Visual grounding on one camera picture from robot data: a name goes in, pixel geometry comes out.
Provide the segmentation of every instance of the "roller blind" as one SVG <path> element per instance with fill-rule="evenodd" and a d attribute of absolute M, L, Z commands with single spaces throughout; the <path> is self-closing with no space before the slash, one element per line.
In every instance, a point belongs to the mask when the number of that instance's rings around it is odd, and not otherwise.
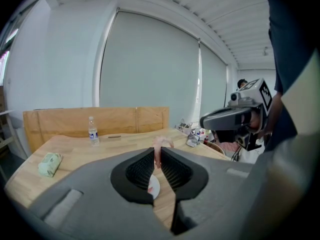
<path fill-rule="evenodd" d="M 200 44 L 202 63 L 202 92 L 200 117 L 224 107 L 227 66 L 210 49 Z"/>
<path fill-rule="evenodd" d="M 169 124 L 191 121 L 199 71 L 198 41 L 157 19 L 119 12 L 106 42 L 101 107 L 165 106 Z"/>

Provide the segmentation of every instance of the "person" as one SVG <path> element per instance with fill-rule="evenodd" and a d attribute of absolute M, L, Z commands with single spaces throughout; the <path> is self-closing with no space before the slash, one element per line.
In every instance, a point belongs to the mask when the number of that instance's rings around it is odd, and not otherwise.
<path fill-rule="evenodd" d="M 240 90 L 242 87 L 244 87 L 246 84 L 248 83 L 248 81 L 246 81 L 246 79 L 240 79 L 238 81 L 238 89 Z"/>
<path fill-rule="evenodd" d="M 293 85 L 317 51 L 319 34 L 313 16 L 317 0 L 268 0 L 269 38 L 273 47 L 276 81 L 268 122 L 258 137 L 272 133 L 265 151 L 297 135 L 295 125 L 283 106 L 282 96 Z"/>

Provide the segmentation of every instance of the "plastic water bottle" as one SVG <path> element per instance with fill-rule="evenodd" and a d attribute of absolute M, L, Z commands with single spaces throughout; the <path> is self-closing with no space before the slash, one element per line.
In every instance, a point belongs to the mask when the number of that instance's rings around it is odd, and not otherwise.
<path fill-rule="evenodd" d="M 93 116 L 89 117 L 89 137 L 90 137 L 92 146 L 99 145 L 100 142 L 98 137 L 98 130 L 95 125 L 95 120 Z"/>

